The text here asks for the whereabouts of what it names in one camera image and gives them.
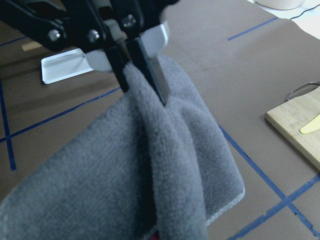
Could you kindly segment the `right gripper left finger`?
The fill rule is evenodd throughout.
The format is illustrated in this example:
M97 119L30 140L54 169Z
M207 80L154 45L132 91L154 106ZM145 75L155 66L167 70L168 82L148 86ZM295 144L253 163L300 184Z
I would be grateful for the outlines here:
M126 93L129 86L123 69L126 65L120 52L114 46L108 49L97 49L84 54L89 66L98 72L113 72L121 90Z

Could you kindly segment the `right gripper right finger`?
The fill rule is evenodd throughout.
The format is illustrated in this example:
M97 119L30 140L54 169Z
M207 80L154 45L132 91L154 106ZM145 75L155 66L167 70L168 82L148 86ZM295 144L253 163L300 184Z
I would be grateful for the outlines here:
M167 103L170 89L159 61L159 55L167 46L169 37L170 30L165 21L127 41L132 63L144 75L163 105Z

